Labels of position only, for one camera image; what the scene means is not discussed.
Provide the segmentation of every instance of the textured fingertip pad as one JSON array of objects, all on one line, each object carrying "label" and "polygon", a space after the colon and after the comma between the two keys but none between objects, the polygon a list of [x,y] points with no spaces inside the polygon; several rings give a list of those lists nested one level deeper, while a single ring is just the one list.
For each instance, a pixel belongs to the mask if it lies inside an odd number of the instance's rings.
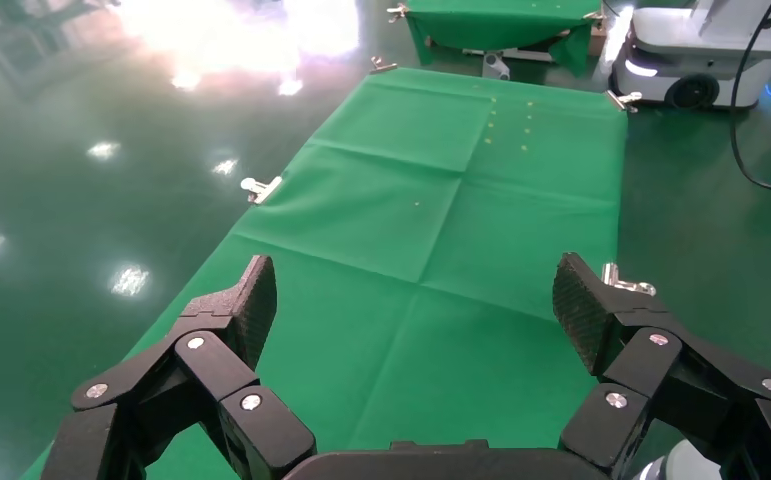
[{"label": "textured fingertip pad", "polygon": [[243,285],[232,307],[235,343],[244,347],[241,359],[255,370],[273,318],[276,316],[276,272],[273,260],[256,255],[238,285]]},{"label": "textured fingertip pad", "polygon": [[591,375],[610,326],[609,312],[589,286],[594,281],[600,279],[579,255],[562,255],[553,281],[553,313]]},{"label": "textured fingertip pad", "polygon": [[229,347],[255,370],[276,315],[276,273],[270,257],[254,256],[235,286],[191,300],[182,315],[200,313],[232,317]]}]

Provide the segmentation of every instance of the green table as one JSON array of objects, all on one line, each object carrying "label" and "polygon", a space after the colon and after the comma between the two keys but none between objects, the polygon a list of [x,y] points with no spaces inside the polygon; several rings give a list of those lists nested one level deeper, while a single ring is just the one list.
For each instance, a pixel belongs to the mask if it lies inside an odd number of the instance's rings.
[{"label": "green table", "polygon": [[[319,451],[553,447],[594,382],[553,319],[552,279],[563,252],[615,258],[626,124],[599,94],[369,76],[133,353],[268,254],[279,312],[258,371]],[[192,428],[150,477],[232,473]]]},{"label": "green table", "polygon": [[575,74],[585,71],[599,0],[406,0],[412,39],[421,63],[432,61],[426,39],[445,47],[498,51],[570,33],[550,55]]}]

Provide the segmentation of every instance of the green cloth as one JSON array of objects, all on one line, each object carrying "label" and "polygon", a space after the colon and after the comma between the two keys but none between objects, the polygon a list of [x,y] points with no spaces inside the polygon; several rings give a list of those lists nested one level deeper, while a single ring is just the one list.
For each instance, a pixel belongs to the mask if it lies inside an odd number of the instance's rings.
[{"label": "green cloth", "polygon": [[[319,451],[554,447],[594,381],[553,318],[552,280],[563,252],[615,258],[626,121],[594,93],[371,75],[133,353],[268,254],[279,312],[258,372]],[[150,471],[232,478],[195,428]]]},{"label": "green cloth", "polygon": [[599,0],[406,0],[412,39],[423,64],[432,61],[426,45],[497,51],[526,47],[565,30],[550,47],[556,62],[576,75],[585,72],[591,25],[583,16],[600,11]]}]

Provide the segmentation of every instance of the glossy green floor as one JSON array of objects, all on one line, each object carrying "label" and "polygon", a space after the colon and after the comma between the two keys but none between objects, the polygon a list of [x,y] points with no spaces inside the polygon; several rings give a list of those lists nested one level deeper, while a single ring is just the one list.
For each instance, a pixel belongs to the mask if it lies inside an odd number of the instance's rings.
[{"label": "glossy green floor", "polygon": [[[233,2],[287,27],[252,36],[226,28],[221,2],[124,3],[0,1],[0,479],[246,210],[242,178],[279,173],[372,55],[416,65],[389,0]],[[432,68],[480,66],[439,51]],[[513,65],[515,79],[595,91],[605,71]],[[692,330],[771,368],[771,193],[740,176],[726,125],[658,109],[630,120],[619,262]],[[771,180],[770,98],[740,136]]]}]

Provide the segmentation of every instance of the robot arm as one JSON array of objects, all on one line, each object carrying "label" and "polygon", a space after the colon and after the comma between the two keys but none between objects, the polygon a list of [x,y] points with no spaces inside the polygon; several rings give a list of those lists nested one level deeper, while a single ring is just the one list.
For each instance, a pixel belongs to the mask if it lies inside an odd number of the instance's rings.
[{"label": "robot arm", "polygon": [[173,436],[200,424],[248,480],[623,478],[650,422],[669,423],[726,479],[771,479],[771,372],[688,332],[646,284],[598,278],[565,254],[556,317],[598,377],[559,448],[392,443],[316,454],[315,437],[254,373],[276,310],[268,257],[198,297],[159,343],[82,385],[41,480],[138,480]]}]

